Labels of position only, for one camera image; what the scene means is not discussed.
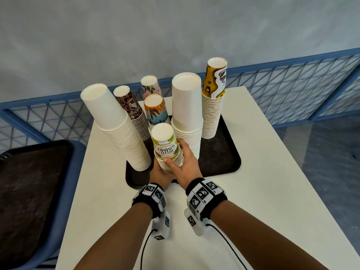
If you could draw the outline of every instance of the person's left arm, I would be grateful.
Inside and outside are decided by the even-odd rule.
[[[150,183],[167,190],[173,173],[164,173],[156,158],[150,172]],[[134,204],[83,256],[74,270],[133,269],[153,212],[145,203]]]

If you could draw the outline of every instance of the wire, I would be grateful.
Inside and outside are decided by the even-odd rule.
[[[223,237],[223,239],[227,242],[227,244],[230,246],[231,250],[234,252],[236,258],[241,262],[241,264],[243,265],[243,267],[245,268],[245,270],[247,270],[245,264],[241,261],[241,259],[239,258],[238,254],[236,254],[235,250],[232,248],[232,246],[230,245],[230,243],[227,241],[227,239],[224,237],[224,235],[216,228],[214,227],[212,224],[207,223],[206,224],[207,227],[213,227],[217,232],[219,232],[219,234]]]
[[[149,233],[148,238],[147,238],[146,241],[145,241],[144,247],[142,248],[141,260],[140,260],[140,270],[143,269],[143,255],[144,255],[145,245],[146,245],[146,243],[148,242],[148,239],[150,238],[151,233],[154,232],[154,231],[157,231],[157,229],[154,228],[153,230],[151,230],[151,232]]]

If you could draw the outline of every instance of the gray floor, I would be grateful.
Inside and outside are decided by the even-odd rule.
[[[360,116],[276,130],[360,255]]]

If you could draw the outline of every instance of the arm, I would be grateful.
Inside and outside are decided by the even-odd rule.
[[[186,190],[190,182],[202,174],[189,145],[182,139],[178,142],[184,152],[182,167],[169,158],[164,162]],[[228,200],[213,209],[210,219],[229,237],[254,270],[327,270],[296,244]]]
[[[149,182],[158,183],[166,190],[173,179],[173,173],[162,172],[154,159]],[[133,269],[152,215],[147,204],[134,204],[94,243],[74,270]]]

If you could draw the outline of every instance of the forearm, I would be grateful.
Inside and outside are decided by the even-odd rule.
[[[97,240],[74,270],[133,269],[152,214],[147,204],[132,206]]]
[[[326,270],[293,242],[239,208],[223,201],[211,212],[211,220],[229,237],[254,270]]]

